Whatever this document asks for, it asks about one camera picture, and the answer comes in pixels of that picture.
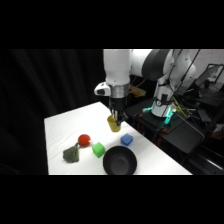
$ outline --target green block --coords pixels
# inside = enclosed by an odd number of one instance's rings
[[[92,149],[97,158],[100,158],[106,152],[104,146],[101,143],[97,143],[92,147]]]

